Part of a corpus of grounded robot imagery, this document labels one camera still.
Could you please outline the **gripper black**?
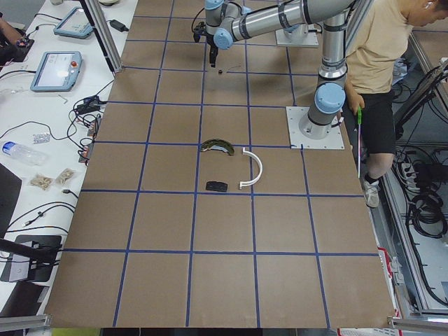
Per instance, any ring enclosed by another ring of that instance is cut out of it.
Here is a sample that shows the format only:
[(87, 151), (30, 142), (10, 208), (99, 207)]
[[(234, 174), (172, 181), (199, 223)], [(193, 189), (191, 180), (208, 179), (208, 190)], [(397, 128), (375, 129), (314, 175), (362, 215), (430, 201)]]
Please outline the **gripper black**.
[[(210, 43), (209, 59), (216, 60), (218, 56), (218, 47), (214, 43)], [(210, 62), (210, 66), (213, 68), (214, 63)]]

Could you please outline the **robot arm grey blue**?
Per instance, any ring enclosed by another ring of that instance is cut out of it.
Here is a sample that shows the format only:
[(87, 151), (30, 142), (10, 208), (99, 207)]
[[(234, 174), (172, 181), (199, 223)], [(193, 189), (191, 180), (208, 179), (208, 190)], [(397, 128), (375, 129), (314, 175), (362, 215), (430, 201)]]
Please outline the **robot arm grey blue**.
[(206, 37), (210, 45), (209, 63), (216, 65), (219, 50), (255, 36), (310, 25), (342, 14), (350, 1), (285, 1), (251, 11), (233, 1), (205, 1), (206, 21), (194, 32), (195, 41)]
[(323, 52), (318, 68), (318, 84), (313, 103), (299, 121), (300, 131), (310, 139), (323, 139), (328, 135), (333, 119), (346, 99), (346, 19), (347, 14), (342, 12), (323, 22)]

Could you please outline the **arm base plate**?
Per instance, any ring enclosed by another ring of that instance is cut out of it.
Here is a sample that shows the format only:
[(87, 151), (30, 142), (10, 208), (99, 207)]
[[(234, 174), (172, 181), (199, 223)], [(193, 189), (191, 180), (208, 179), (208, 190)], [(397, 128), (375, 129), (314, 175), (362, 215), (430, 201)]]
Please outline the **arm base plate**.
[(292, 149), (344, 150), (340, 123), (335, 116), (328, 125), (315, 125), (308, 119), (307, 106), (287, 106), (286, 119)]

